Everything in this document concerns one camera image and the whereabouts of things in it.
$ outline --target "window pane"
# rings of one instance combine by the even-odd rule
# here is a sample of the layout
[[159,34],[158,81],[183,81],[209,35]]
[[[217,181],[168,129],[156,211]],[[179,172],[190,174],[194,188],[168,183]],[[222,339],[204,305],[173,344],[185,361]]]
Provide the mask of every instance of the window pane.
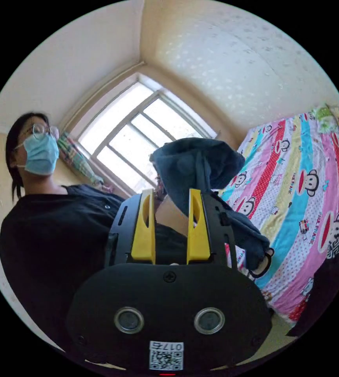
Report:
[[139,129],[139,131],[147,135],[159,148],[162,147],[164,143],[170,143],[172,141],[141,114],[137,115],[131,123]]
[[132,165],[138,168],[148,178],[155,181],[157,173],[149,161],[155,147],[148,142],[133,127],[126,125],[110,142],[117,152],[121,153]]
[[161,99],[157,99],[144,112],[168,131],[175,139],[184,137],[202,137],[188,122],[166,105]]
[[139,193],[142,192],[143,189],[152,189],[151,184],[143,179],[124,161],[122,161],[107,146],[103,148],[103,150],[97,156],[97,159],[135,192]]
[[80,144],[92,154],[114,127],[152,93],[139,82],[131,86],[92,122],[89,131],[80,137]]

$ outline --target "window frame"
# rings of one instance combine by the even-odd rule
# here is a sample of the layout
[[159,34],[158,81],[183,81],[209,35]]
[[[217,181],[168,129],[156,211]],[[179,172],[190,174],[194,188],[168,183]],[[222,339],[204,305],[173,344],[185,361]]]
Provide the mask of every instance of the window frame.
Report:
[[[120,91],[117,95],[113,96],[102,108],[100,111],[98,111],[92,119],[87,123],[86,126],[82,128],[82,130],[78,133],[78,135],[74,138],[76,142],[80,145],[81,152],[86,156],[87,160],[91,163],[91,165],[95,166],[99,172],[103,172],[107,175],[108,178],[112,181],[112,183],[119,186],[123,191],[125,191],[128,195],[132,196],[135,195],[137,192],[135,192],[130,186],[128,186],[121,178],[119,178],[117,175],[115,175],[106,165],[104,165],[101,161],[98,160],[97,156],[101,153],[101,151],[107,147],[109,148],[113,153],[115,153],[122,161],[124,161],[128,166],[130,166],[131,169],[133,169],[137,174],[139,174],[144,180],[149,182],[154,188],[157,188],[157,184],[153,182],[149,177],[147,177],[143,172],[141,172],[137,167],[135,167],[130,161],[128,161],[124,156],[122,156],[118,151],[116,151],[112,146],[110,146],[110,142],[113,140],[113,138],[125,127],[126,125],[129,125],[132,127],[135,131],[137,131],[142,137],[144,137],[150,144],[152,144],[155,148],[158,148],[158,146],[150,140],[150,138],[145,135],[143,132],[141,132],[137,127],[135,127],[132,124],[132,120],[139,114],[144,116],[148,121],[150,121],[153,125],[155,125],[160,131],[162,131],[169,139],[172,141],[175,141],[176,139],[167,132],[163,127],[161,127],[156,121],[154,121],[149,115],[144,113],[144,110],[150,106],[154,101],[157,99],[162,100],[169,108],[171,108],[173,111],[175,111],[181,118],[183,118],[193,129],[195,129],[202,137],[204,138],[214,138],[217,136],[217,133],[215,133],[214,130],[212,130],[215,135],[211,136],[205,129],[202,128],[201,125],[197,123],[195,119],[193,119],[187,112],[181,108],[177,103],[175,103],[172,99],[170,99],[166,92],[168,92],[167,89],[161,87],[159,84],[155,83],[158,88],[155,90],[155,88],[150,85],[148,80],[151,80],[149,78],[145,78],[144,76],[138,74],[134,75],[135,80],[131,82],[131,78],[129,77],[129,85],[125,86],[125,88]],[[134,86],[136,83],[140,83],[147,87],[148,89],[153,90],[153,93],[147,97],[144,101],[142,101],[138,106],[136,106],[132,111],[130,111],[129,114],[127,114],[121,122],[117,124],[113,128],[113,130],[103,139],[103,141],[100,143],[100,145],[95,149],[95,151],[90,154],[79,142],[81,137],[88,132],[89,127],[91,124],[95,121],[95,119],[101,115],[108,106],[110,106],[116,99],[118,99],[123,93],[125,93],[127,90],[129,90],[132,86]]]

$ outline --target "blue surgical mask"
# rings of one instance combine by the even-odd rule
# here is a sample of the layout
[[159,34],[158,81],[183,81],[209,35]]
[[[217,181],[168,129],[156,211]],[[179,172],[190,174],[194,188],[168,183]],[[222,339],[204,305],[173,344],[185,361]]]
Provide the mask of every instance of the blue surgical mask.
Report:
[[25,168],[27,172],[40,176],[49,176],[54,172],[59,158],[59,149],[53,137],[44,134],[42,138],[36,139],[34,135],[31,135],[16,148],[22,145],[27,151],[27,161],[25,165],[17,165],[17,167]]

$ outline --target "bedsheet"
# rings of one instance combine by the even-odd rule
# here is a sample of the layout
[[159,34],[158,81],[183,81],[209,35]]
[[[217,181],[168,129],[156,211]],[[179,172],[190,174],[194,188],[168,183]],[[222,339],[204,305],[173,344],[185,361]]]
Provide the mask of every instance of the bedsheet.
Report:
[[[339,108],[331,108],[339,126]],[[271,248],[255,271],[239,270],[293,327],[312,294],[313,276],[339,253],[339,130],[319,134],[313,112],[249,130],[240,173],[219,195],[248,216]],[[231,253],[227,249],[229,265]]]

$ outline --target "textured ceiling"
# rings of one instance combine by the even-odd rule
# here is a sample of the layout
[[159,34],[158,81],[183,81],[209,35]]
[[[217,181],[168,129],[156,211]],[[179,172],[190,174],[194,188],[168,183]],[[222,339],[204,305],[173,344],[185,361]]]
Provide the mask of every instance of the textured ceiling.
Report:
[[104,77],[137,63],[143,4],[128,0],[100,8],[32,51],[0,93],[0,132],[31,110],[46,112],[58,124]]
[[141,58],[215,104],[240,135],[323,101],[339,105],[337,89],[297,42],[221,2],[146,0]]

